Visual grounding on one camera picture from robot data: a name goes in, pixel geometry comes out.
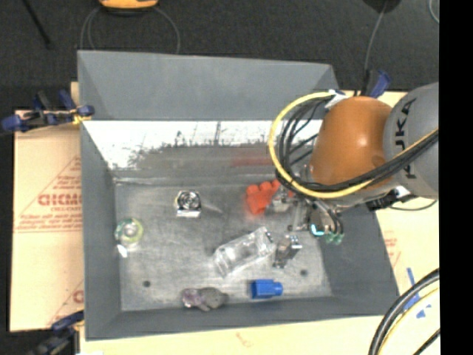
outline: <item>bin floor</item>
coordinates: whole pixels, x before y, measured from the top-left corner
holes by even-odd
[[[175,308],[184,288],[213,286],[229,294],[228,303],[256,302],[248,295],[255,279],[275,279],[284,293],[278,299],[330,296],[319,240],[308,231],[298,235],[303,248],[282,268],[272,266],[274,254],[222,277],[214,266],[215,249],[261,226],[277,243],[290,232],[293,208],[281,214],[252,215],[245,189],[251,183],[215,186],[157,186],[120,181],[115,184],[117,221],[135,217],[144,235],[128,257],[120,259],[121,303],[124,311]],[[180,190],[197,190],[200,218],[177,217],[174,200]]]

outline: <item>blue clamp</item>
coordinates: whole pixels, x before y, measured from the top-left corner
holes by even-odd
[[[282,295],[282,284],[272,279],[258,279],[250,284],[252,299],[269,299]]]
[[[63,108],[52,111],[52,105],[43,91],[36,93],[33,99],[33,109],[20,115],[11,115],[1,120],[1,127],[6,132],[27,132],[44,126],[55,126],[76,121],[94,115],[95,109],[90,105],[76,106],[70,94],[61,89],[58,93]]]
[[[364,96],[378,98],[386,92],[391,84],[390,76],[383,70],[377,70],[376,72],[370,70],[367,72],[366,77],[365,85],[361,90],[361,94]]]
[[[78,332],[71,326],[82,320],[84,311],[78,311],[53,323],[51,329],[54,335],[41,342],[34,350],[28,351],[27,355],[59,354],[70,344],[72,337],[77,339]]]

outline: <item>clear plastic object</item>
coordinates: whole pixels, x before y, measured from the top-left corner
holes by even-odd
[[[250,234],[221,245],[214,252],[214,262],[223,277],[238,268],[268,256],[275,249],[271,233],[261,227]]]

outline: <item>yellow cable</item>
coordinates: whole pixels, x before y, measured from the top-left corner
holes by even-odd
[[[294,109],[298,105],[302,105],[306,101],[313,100],[314,98],[328,98],[330,96],[333,96],[333,94],[328,93],[328,92],[316,92],[316,93],[311,93],[311,94],[306,95],[306,96],[302,96],[302,97],[297,98],[296,100],[294,100],[292,103],[287,105],[277,115],[276,119],[273,121],[273,123],[271,125],[269,138],[268,138],[269,154],[270,154],[271,160],[273,161],[273,164],[276,167],[278,173],[291,186],[293,186],[295,189],[297,189],[299,192],[303,193],[304,195],[315,197],[315,198],[322,198],[322,199],[338,198],[338,197],[351,195],[352,193],[357,192],[357,191],[363,189],[368,184],[372,183],[374,179],[364,181],[363,183],[356,184],[354,186],[348,187],[346,189],[341,189],[341,190],[335,191],[335,192],[317,192],[317,191],[313,191],[311,189],[305,188],[304,186],[301,186],[299,183],[297,183],[295,180],[293,180],[293,178],[282,167],[281,163],[279,162],[279,159],[276,156],[276,151],[274,150],[274,138],[276,137],[276,130],[277,130],[277,127],[278,127],[279,123],[286,116],[286,114],[289,113],[289,111],[291,111],[292,109]],[[433,134],[436,131],[438,131],[438,128],[435,129],[435,130],[432,130],[428,135],[424,135],[420,140],[416,141],[411,146],[407,147],[405,150],[398,153],[393,159],[396,159],[397,157],[401,156],[405,152],[409,151],[412,147],[417,146],[425,138],[429,137],[431,134]]]
[[[419,305],[420,304],[427,304],[428,301],[430,301],[434,296],[434,293],[439,291],[440,287],[432,289],[429,293],[427,293],[424,297],[421,297],[418,301],[415,302],[412,306],[409,307],[405,312],[402,313],[402,315],[399,317],[399,319],[392,325],[391,329],[387,332],[386,336],[384,337],[383,342],[379,346],[378,350],[378,355],[381,355],[381,352],[383,351],[384,347],[386,346],[386,343],[389,341],[389,338],[392,336],[392,334],[395,332],[395,330],[399,327],[401,322],[406,319],[406,317],[413,311],[418,311]]]

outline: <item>blue block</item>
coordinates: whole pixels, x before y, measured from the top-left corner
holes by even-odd
[[[272,279],[258,279],[251,283],[251,298],[269,299],[282,295],[282,284]]]

